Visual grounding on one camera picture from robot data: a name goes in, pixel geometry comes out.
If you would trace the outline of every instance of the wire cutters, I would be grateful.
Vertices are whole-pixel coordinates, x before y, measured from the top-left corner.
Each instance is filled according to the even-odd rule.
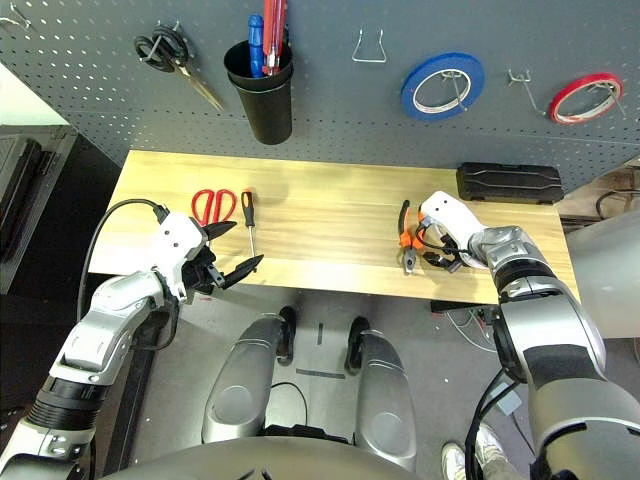
[[[140,60],[160,72],[179,73],[200,95],[206,98],[218,111],[224,110],[214,93],[196,78],[189,68],[190,56],[187,43],[176,30],[159,25],[151,38],[139,36],[134,39],[134,47]]]
[[[409,275],[413,273],[417,260],[417,251],[423,248],[422,243],[418,238],[411,234],[409,228],[409,206],[411,202],[405,200],[402,203],[400,209],[400,215],[398,217],[398,235],[400,236],[400,246],[403,247],[402,265],[404,266],[404,273]]]
[[[198,200],[203,195],[206,195],[206,201],[204,204],[204,212],[202,215],[198,213]],[[222,209],[222,203],[224,201],[224,197],[227,196],[231,200],[231,207],[229,211],[224,216],[224,218],[220,218],[220,210]],[[210,223],[218,223],[224,222],[229,219],[233,211],[236,209],[236,202],[238,201],[236,194],[231,190],[218,190],[216,193],[213,190],[205,188],[196,192],[196,194],[191,199],[191,213],[194,218],[198,221],[200,226],[204,227]],[[213,216],[211,216],[211,207],[213,207]]]

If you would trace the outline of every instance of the black scissors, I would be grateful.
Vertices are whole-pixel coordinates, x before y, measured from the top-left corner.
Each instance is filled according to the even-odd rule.
[[[189,69],[189,49],[176,30],[158,25],[151,38],[136,37],[133,41],[140,61],[166,73],[178,73],[217,110],[224,110],[213,92],[200,82]]]

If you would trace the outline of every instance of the wooden table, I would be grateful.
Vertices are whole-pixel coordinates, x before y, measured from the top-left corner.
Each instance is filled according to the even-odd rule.
[[[111,203],[142,197],[191,215],[191,198],[203,188],[238,195],[231,218],[238,226],[213,242],[216,266],[224,272],[250,256],[239,201],[244,189],[255,192],[256,252],[265,258],[244,283],[497,303],[487,270],[449,274],[420,259],[413,275],[403,272],[397,233],[402,201],[411,200],[417,224],[417,208],[432,192],[456,194],[453,170],[131,151]],[[578,295],[555,207],[468,205],[485,225],[523,227]],[[156,228],[149,207],[121,208],[104,227],[91,271],[127,274],[148,268],[147,247]]]

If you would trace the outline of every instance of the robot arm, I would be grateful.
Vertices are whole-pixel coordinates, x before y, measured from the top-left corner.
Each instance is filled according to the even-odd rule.
[[[150,270],[112,278],[94,293],[89,312],[67,337],[33,408],[2,452],[0,477],[81,478],[76,462],[89,448],[136,329],[166,303],[183,303],[194,290],[228,288],[262,260],[262,255],[249,259],[226,276],[215,268],[207,241],[233,226],[200,227],[186,215],[167,212],[154,239]]]
[[[467,265],[491,272],[500,304],[494,323],[500,362],[529,386],[537,453],[532,477],[637,476],[640,404],[605,378],[597,328],[531,238],[520,227],[485,227],[443,192],[422,210],[427,223],[445,228],[468,251],[461,255]]]

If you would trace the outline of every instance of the pliers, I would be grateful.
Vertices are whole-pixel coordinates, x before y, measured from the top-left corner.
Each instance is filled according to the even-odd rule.
[[[413,273],[413,267],[415,266],[417,260],[417,252],[424,247],[420,240],[411,234],[411,230],[409,229],[408,217],[410,205],[411,202],[409,200],[405,200],[402,203],[400,216],[398,217],[398,235],[400,236],[400,246],[404,248],[404,253],[402,254],[402,264],[404,266],[404,273],[407,275]],[[424,214],[419,213],[418,217],[420,216],[424,218]]]

